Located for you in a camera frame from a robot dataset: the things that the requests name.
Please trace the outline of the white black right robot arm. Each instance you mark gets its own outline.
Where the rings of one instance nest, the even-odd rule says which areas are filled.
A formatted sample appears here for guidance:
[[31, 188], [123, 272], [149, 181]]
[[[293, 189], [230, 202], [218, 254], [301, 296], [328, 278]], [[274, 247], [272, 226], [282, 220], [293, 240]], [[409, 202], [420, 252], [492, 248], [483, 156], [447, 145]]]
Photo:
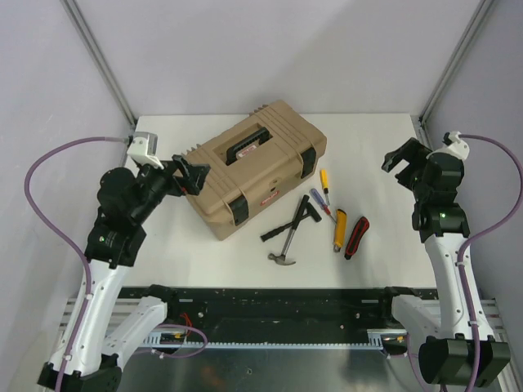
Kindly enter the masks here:
[[378, 305], [377, 317], [385, 327], [405, 328], [408, 350], [417, 354], [426, 384], [470, 391], [489, 386], [509, 364], [511, 353], [508, 343], [496, 340], [483, 310], [469, 250], [474, 238], [455, 201], [470, 153], [466, 139], [450, 132], [444, 146], [432, 150], [411, 138], [385, 155], [385, 172], [407, 163], [396, 179], [415, 199], [412, 226], [431, 262], [440, 315], [435, 317], [420, 297], [399, 292]]

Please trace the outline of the steel claw hammer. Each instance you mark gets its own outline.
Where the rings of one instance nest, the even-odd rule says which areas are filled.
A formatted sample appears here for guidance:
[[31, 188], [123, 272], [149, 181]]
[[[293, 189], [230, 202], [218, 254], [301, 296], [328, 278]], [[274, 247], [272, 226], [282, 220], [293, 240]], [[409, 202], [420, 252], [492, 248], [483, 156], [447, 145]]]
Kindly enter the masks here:
[[305, 215], [304, 212], [299, 212], [291, 223], [282, 225], [276, 229], [271, 230], [268, 233], [271, 237], [274, 237], [277, 234], [282, 233], [284, 231], [284, 229], [289, 229], [288, 236], [285, 240], [281, 254], [276, 256], [274, 253], [270, 253], [268, 255], [269, 260], [273, 260], [277, 265], [282, 265], [282, 266], [289, 266], [289, 265], [295, 264], [295, 261], [287, 261], [286, 256], [287, 256], [287, 252], [290, 248], [291, 242], [293, 241], [294, 234], [297, 231], [297, 227], [299, 226], [299, 222], [301, 221], [301, 219], [304, 215]]

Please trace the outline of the tan plastic toolbox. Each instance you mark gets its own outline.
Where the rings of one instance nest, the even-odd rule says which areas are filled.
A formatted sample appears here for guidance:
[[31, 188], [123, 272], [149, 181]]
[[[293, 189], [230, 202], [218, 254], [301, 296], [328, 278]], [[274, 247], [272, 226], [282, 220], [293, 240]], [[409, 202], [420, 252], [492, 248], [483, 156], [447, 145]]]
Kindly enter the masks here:
[[186, 153], [210, 171], [189, 202], [218, 240], [224, 240], [313, 176], [326, 150], [325, 134], [277, 100]]

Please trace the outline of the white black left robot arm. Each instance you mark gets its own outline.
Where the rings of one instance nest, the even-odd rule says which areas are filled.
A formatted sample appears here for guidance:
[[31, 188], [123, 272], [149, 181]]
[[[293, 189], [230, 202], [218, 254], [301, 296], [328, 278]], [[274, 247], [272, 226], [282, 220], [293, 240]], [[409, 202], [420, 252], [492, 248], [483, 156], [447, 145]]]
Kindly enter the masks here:
[[181, 155], [159, 167], [141, 164], [106, 172], [97, 193], [100, 204], [81, 257], [87, 264], [82, 286], [62, 341], [44, 364], [38, 384], [54, 391], [115, 391], [127, 361], [160, 324], [181, 316], [177, 292], [146, 288], [138, 306], [112, 332], [108, 326], [124, 280], [145, 240], [143, 224], [167, 196], [197, 195], [210, 171]]

